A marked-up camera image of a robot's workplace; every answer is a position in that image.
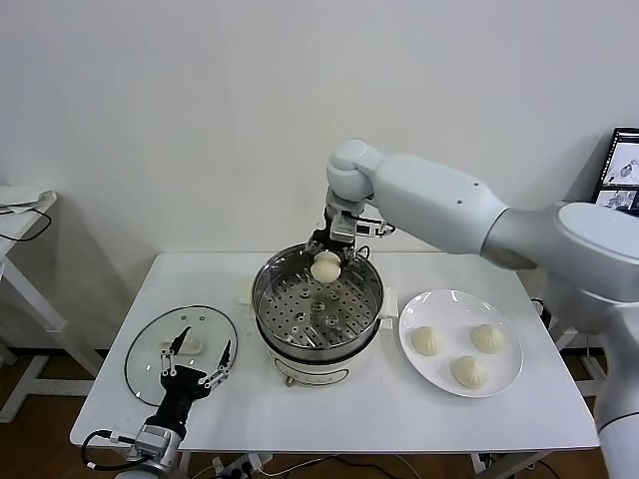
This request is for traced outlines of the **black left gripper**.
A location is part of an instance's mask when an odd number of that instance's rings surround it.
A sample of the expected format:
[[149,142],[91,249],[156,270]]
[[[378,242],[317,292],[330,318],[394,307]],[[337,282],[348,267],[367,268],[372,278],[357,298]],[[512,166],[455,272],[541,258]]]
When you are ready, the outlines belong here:
[[193,403],[210,395],[210,389],[217,388],[230,374],[232,341],[229,339],[220,357],[217,369],[207,373],[176,362],[187,335],[192,328],[187,326],[161,350],[161,384],[165,394],[152,416],[154,426],[164,427],[177,434],[186,434],[186,423]]

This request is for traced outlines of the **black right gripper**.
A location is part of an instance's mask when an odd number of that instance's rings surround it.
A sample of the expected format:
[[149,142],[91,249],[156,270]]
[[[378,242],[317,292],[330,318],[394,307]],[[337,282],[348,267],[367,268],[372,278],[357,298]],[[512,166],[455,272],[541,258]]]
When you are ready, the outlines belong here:
[[309,260],[325,250],[340,256],[340,274],[348,272],[365,274],[369,267],[370,247],[365,244],[355,246],[354,238],[334,239],[331,236],[332,220],[335,215],[332,207],[325,207],[323,211],[324,227],[314,231],[314,237],[309,239],[304,253]]

